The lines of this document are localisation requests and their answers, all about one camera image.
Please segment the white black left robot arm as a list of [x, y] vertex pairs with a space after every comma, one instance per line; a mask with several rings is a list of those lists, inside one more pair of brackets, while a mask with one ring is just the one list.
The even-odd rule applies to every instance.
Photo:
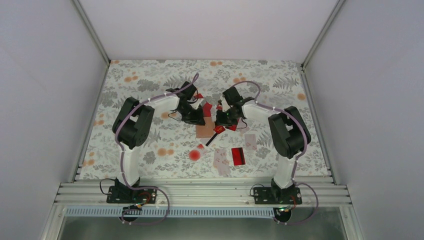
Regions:
[[131, 203], [139, 197], [137, 182], [140, 146], [147, 140], [153, 118], [167, 111], [177, 112], [185, 124], [204, 126], [203, 107], [197, 97], [193, 82], [184, 82], [181, 88], [169, 88], [165, 93], [139, 101], [133, 97], [125, 100], [112, 126], [115, 142], [121, 148], [120, 173], [115, 186], [119, 196]]

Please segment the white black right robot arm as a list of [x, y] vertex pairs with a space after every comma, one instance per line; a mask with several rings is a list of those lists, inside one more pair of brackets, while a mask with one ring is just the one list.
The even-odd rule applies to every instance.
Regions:
[[275, 150], [285, 157], [278, 162], [270, 195], [274, 202], [284, 203], [296, 187], [294, 176], [298, 159], [311, 142], [299, 109], [295, 106], [280, 109], [259, 103], [253, 97], [243, 98], [234, 86], [223, 92], [220, 103], [222, 109], [217, 110], [215, 121], [218, 126], [235, 125], [238, 119], [250, 119], [269, 126]]

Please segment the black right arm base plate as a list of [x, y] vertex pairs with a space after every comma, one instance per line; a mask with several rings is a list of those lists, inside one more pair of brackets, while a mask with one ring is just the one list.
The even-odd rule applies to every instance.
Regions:
[[302, 195], [298, 187], [283, 190], [271, 187], [254, 187], [253, 199], [256, 205], [302, 205]]

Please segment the red card pair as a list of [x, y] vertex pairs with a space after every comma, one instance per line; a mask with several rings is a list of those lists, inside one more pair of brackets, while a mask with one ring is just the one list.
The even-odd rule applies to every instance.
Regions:
[[[195, 100], [197, 100], [197, 99], [204, 100], [203, 95], [200, 94], [200, 93], [196, 94], [194, 97], [195, 97]], [[213, 105], [210, 104], [207, 101], [202, 105], [202, 111], [203, 111], [204, 117], [210, 118], [212, 116], [212, 113], [211, 113], [212, 107], [213, 107]]]

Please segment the tan leather card holder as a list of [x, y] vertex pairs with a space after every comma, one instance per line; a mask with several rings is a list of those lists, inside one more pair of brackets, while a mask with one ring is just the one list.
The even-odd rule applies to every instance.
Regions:
[[215, 129], [215, 122], [213, 121], [212, 117], [204, 117], [205, 125], [196, 125], [195, 126], [195, 135], [198, 139], [203, 138], [211, 138], [216, 132]]

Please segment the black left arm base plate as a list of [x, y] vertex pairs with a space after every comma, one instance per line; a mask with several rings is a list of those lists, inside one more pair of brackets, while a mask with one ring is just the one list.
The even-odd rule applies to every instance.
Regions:
[[106, 202], [108, 204], [154, 204], [156, 197], [156, 189], [132, 190], [126, 186], [111, 186]]

